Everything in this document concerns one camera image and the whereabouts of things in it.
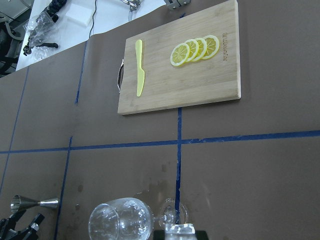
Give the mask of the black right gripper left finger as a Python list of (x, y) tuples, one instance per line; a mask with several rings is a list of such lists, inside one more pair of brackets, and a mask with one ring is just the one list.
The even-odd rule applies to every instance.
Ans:
[(165, 240), (165, 231), (164, 230), (154, 230), (152, 239), (153, 240)]

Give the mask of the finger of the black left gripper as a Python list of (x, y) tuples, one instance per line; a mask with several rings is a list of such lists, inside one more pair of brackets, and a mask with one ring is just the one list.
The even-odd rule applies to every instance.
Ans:
[(39, 236), (37, 231), (40, 228), (40, 224), (45, 219), (45, 216), (41, 213), (38, 213), (36, 217), (31, 221), (28, 227), (24, 228), (21, 231), (17, 232), (17, 235), (14, 237), (15, 240), (37, 240)]
[(15, 227), (20, 218), (25, 214), (25, 210), (13, 213), (9, 218), (3, 218), (0, 221), (0, 233), (9, 234), (16, 233)]

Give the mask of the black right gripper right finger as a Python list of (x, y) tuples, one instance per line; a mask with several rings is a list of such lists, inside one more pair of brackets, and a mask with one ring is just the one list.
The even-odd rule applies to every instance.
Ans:
[(196, 230), (195, 236), (197, 240), (208, 240), (208, 234), (205, 230)]

